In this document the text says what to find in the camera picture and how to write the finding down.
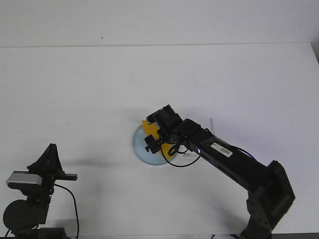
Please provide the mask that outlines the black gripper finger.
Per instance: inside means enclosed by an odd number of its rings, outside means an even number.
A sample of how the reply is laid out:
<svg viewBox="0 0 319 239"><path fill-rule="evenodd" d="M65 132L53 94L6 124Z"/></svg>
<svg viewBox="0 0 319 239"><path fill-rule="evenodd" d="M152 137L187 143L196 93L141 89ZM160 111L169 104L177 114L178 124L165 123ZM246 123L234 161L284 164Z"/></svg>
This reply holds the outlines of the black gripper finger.
<svg viewBox="0 0 319 239"><path fill-rule="evenodd" d="M61 162L58 156L57 145L53 144L53 169L55 174L64 174L65 172L62 169Z"/></svg>
<svg viewBox="0 0 319 239"><path fill-rule="evenodd" d="M43 154L31 165L27 166L30 173L49 173L53 168L51 165L51 151L53 144L51 143Z"/></svg>

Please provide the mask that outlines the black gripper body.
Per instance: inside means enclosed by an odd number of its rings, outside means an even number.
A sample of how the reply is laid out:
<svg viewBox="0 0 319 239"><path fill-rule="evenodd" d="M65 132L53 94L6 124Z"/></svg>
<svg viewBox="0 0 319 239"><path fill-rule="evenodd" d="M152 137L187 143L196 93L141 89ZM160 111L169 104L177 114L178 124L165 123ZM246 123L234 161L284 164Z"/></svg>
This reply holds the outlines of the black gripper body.
<svg viewBox="0 0 319 239"><path fill-rule="evenodd" d="M146 130L145 143L147 144L145 149L147 152L151 151L152 154L163 151L164 154L168 154L169 144L164 141L162 136L162 130L150 129Z"/></svg>
<svg viewBox="0 0 319 239"><path fill-rule="evenodd" d="M20 190L25 196L48 197L49 195L53 194L55 181L57 180L76 181L77 180L77 174L67 174L67 173L64 173L64 174L34 173L34 174L37 174L42 177L42 184L37 189L34 188L29 190Z"/></svg>

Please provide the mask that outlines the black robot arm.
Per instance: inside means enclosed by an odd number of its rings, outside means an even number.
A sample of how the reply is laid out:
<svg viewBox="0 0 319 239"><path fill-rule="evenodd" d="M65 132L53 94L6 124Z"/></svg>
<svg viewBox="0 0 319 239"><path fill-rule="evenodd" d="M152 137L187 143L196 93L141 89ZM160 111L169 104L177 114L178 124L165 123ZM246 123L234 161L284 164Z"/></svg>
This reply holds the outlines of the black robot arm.
<svg viewBox="0 0 319 239"><path fill-rule="evenodd" d="M168 143L183 145L197 153L247 190L250 219L240 238L272 238L273 229L295 199L286 171L279 162L273 160L268 166L263 165L196 122L181 119L170 105L147 116L146 121L159 127L158 139L147 133L146 151L156 153L162 144Z"/></svg>
<svg viewBox="0 0 319 239"><path fill-rule="evenodd" d="M49 144L44 153L27 171L13 171L6 181L9 188L19 190L26 196L10 203L3 213L3 223L15 239L68 239L65 228L39 228L46 223L49 204L54 187L69 192L73 198L77 223L76 238L79 237L79 218L74 194L68 188L55 183L57 180L76 181L77 174L63 171L57 145Z"/></svg>

